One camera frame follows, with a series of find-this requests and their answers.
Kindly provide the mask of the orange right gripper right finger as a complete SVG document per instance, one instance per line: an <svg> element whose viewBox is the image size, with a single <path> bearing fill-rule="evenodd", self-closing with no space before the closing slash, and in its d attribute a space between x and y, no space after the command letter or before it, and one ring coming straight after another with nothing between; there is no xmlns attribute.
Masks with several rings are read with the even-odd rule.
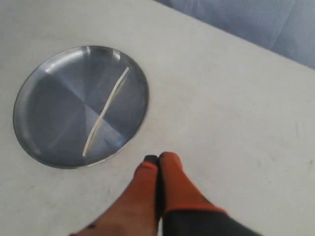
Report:
<svg viewBox="0 0 315 236"><path fill-rule="evenodd" d="M208 201L183 170L177 154L159 156L164 191L164 236L256 236Z"/></svg>

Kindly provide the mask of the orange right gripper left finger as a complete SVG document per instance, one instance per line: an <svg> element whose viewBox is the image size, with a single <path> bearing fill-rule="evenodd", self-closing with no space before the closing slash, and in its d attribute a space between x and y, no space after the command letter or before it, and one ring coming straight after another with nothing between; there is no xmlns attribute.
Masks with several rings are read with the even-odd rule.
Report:
<svg viewBox="0 0 315 236"><path fill-rule="evenodd" d="M158 157L147 155L121 196L95 221L73 236L156 236Z"/></svg>

